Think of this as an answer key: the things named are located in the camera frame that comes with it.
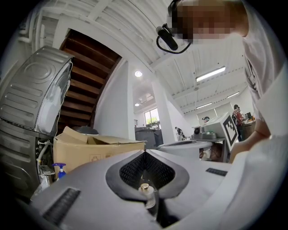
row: ceiling light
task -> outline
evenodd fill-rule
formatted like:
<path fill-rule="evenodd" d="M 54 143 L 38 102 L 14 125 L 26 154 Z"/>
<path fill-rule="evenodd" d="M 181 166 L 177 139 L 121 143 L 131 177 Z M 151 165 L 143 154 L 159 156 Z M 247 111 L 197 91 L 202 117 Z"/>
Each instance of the ceiling light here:
<path fill-rule="evenodd" d="M 206 74 L 204 74 L 204 75 L 202 75 L 202 76 L 197 77 L 197 78 L 196 78 L 196 81 L 199 82 L 199 81 L 202 81 L 202 80 L 204 80 L 204 79 L 206 79 L 206 78 L 208 78 L 208 77 L 212 77 L 212 76 L 215 75 L 215 74 L 219 74 L 219 73 L 221 73 L 221 72 L 224 72 L 225 69 L 226 69 L 226 67 L 223 66 L 223 67 L 221 67 L 221 68 L 219 68 L 219 69 L 213 70 L 212 72 L 209 72 L 209 73 L 206 73 Z"/>
<path fill-rule="evenodd" d="M 212 104 L 212 102 L 209 103 L 209 104 L 203 105 L 203 106 L 199 106 L 199 107 L 197 107 L 196 109 L 200 109 L 200 108 L 203 108 L 203 107 L 208 106 L 208 105 L 211 105 L 211 104 Z"/>
<path fill-rule="evenodd" d="M 137 70 L 137 71 L 135 72 L 135 76 L 136 76 L 136 77 L 141 77 L 141 76 L 142 76 L 142 73 L 141 73 L 139 70 Z"/>
<path fill-rule="evenodd" d="M 233 97 L 233 96 L 237 95 L 238 93 L 240 93 L 240 92 L 234 93 L 234 94 L 230 95 L 230 96 L 227 97 L 227 98 Z"/>

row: person in red shirt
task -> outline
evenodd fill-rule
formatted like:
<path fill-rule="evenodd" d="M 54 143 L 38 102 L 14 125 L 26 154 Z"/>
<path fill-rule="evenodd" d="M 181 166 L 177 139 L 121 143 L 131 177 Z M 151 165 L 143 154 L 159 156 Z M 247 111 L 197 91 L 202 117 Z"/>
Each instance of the person in red shirt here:
<path fill-rule="evenodd" d="M 240 107 L 238 105 L 234 105 L 234 111 L 233 111 L 233 121 L 235 122 L 235 125 L 237 127 L 238 132 L 238 141 L 244 141 L 244 131 L 242 126 L 242 121 L 244 118 L 242 117 L 240 113 Z"/>

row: gold cap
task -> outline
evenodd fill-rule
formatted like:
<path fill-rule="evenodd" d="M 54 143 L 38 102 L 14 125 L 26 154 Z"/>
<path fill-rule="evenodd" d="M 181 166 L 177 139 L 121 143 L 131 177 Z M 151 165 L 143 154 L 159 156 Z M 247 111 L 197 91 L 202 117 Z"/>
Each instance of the gold cap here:
<path fill-rule="evenodd" d="M 140 187 L 141 187 L 141 190 L 148 190 L 149 184 L 144 183 L 144 184 L 142 184 Z"/>

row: printed symbol on box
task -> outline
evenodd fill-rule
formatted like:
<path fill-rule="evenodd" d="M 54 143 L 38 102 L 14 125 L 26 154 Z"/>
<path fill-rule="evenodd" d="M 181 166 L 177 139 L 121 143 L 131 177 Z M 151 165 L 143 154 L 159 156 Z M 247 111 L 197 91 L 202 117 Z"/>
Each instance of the printed symbol on box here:
<path fill-rule="evenodd" d="M 90 155 L 90 162 L 97 161 L 101 159 L 101 154 L 92 154 Z"/>
<path fill-rule="evenodd" d="M 236 137 L 237 137 L 237 129 L 235 127 L 235 124 L 231 118 L 231 116 L 227 117 L 226 121 L 223 123 L 225 132 L 227 134 L 229 144 L 232 146 L 234 143 Z"/>

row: white t-shirt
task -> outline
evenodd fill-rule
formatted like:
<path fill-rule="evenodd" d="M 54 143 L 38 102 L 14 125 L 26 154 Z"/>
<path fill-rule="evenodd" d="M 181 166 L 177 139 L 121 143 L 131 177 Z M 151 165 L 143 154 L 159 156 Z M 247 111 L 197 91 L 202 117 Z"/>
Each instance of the white t-shirt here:
<path fill-rule="evenodd" d="M 287 62 L 283 48 L 266 20 L 243 0 L 249 32 L 243 38 L 245 74 L 253 101 L 254 116 L 264 120 L 255 103 L 263 96 Z"/>

